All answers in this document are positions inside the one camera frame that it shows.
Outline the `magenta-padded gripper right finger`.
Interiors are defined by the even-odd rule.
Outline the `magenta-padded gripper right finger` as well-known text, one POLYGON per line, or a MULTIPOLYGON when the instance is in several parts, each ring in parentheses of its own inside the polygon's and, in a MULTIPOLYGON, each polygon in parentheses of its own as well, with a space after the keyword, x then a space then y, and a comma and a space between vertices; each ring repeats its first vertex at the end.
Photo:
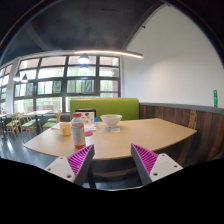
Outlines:
POLYGON ((136 144, 131 145, 131 154, 143 185, 155 182, 182 169, 166 153, 156 154, 136 144))

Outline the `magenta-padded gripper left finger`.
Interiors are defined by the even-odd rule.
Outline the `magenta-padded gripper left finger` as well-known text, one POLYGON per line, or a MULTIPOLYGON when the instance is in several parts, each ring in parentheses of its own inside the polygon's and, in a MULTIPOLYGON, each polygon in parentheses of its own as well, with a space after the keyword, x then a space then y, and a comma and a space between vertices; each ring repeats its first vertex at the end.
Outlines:
POLYGON ((45 170, 82 186, 87 177, 94 154, 94 145, 89 145, 68 157, 59 156, 45 170))

